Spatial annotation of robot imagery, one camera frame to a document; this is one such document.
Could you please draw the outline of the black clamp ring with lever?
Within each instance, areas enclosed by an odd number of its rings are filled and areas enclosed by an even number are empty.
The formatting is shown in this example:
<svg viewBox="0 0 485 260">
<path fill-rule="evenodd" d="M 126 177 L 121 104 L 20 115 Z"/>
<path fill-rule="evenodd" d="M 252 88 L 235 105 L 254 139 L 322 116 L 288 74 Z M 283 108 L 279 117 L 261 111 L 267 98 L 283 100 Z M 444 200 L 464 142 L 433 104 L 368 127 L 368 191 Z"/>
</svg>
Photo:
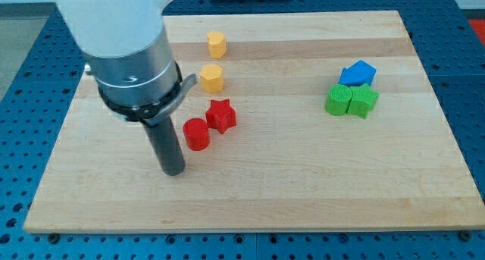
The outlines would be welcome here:
<svg viewBox="0 0 485 260">
<path fill-rule="evenodd" d="M 110 100 L 100 87 L 98 87 L 98 92 L 104 104 L 122 121 L 141 122 L 151 127 L 169 118 L 196 84 L 197 76 L 190 74 L 184 80 L 176 82 L 174 87 L 158 101 L 142 106 L 119 105 Z"/>
</svg>

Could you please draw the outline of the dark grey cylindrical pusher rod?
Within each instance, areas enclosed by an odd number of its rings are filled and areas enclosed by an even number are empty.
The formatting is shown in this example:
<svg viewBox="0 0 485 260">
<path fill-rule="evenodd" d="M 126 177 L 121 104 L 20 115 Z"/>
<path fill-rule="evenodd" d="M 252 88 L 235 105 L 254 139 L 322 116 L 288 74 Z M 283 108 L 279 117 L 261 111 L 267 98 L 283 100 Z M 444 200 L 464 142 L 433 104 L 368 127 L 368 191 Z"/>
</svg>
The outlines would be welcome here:
<svg viewBox="0 0 485 260">
<path fill-rule="evenodd" d="M 155 124 L 144 123 L 143 127 L 163 172 L 168 176 L 181 174 L 186 162 L 171 119 L 166 117 Z"/>
</svg>

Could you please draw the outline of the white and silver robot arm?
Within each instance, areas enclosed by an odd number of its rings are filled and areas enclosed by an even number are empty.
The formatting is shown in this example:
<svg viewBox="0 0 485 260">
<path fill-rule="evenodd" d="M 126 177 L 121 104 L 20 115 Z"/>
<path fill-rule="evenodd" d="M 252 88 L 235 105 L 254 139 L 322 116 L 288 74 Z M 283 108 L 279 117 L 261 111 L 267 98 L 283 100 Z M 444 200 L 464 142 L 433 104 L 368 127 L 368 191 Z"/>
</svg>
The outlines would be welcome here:
<svg viewBox="0 0 485 260">
<path fill-rule="evenodd" d="M 183 78 L 162 11 L 173 0 L 54 0 L 98 85 L 102 101 L 140 122 L 163 172 L 186 167 L 171 114 L 196 76 Z"/>
</svg>

